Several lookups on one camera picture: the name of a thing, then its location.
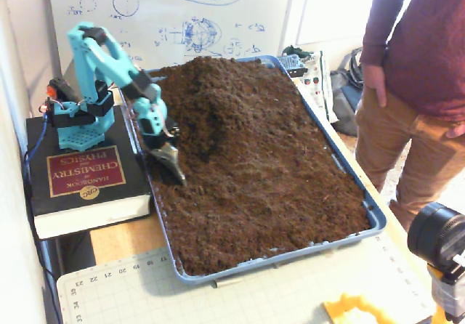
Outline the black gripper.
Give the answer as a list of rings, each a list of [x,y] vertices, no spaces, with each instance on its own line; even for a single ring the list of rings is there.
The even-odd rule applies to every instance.
[[[179,151],[175,148],[181,135],[178,123],[169,123],[167,130],[170,137],[163,131],[157,136],[145,135],[145,144],[149,149],[149,154],[168,168],[183,186],[186,186],[186,177],[179,166]]]

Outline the person's right hand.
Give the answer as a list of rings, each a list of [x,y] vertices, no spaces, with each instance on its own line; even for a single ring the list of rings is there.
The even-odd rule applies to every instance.
[[[384,69],[378,65],[363,64],[363,77],[365,88],[374,89],[380,107],[387,105],[387,91]]]

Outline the person's left hand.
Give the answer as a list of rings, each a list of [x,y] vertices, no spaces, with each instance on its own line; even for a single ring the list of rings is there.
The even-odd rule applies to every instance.
[[[460,124],[454,126],[452,129],[447,130],[445,136],[448,139],[453,139],[460,137],[465,134],[465,123],[461,122]]]

